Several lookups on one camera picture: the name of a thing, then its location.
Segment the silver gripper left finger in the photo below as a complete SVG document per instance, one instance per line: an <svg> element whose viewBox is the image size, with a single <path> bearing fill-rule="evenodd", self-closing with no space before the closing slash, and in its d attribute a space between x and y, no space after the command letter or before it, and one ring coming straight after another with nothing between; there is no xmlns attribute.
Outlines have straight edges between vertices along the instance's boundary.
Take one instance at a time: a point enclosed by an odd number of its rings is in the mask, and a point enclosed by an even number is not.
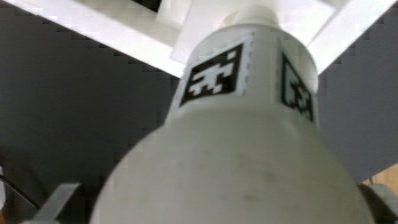
<svg viewBox="0 0 398 224"><path fill-rule="evenodd" d="M58 185L32 219L23 221L21 224L60 224L56 217L62 213L78 187L78 183L62 183Z"/></svg>

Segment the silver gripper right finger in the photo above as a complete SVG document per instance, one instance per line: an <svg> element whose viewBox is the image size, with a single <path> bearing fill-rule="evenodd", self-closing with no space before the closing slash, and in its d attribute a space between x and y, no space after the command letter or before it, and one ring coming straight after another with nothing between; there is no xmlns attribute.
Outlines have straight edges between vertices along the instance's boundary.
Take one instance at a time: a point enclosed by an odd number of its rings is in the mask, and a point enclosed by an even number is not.
<svg viewBox="0 0 398 224"><path fill-rule="evenodd" d="M398 195L383 184L360 184L374 224L398 224Z"/></svg>

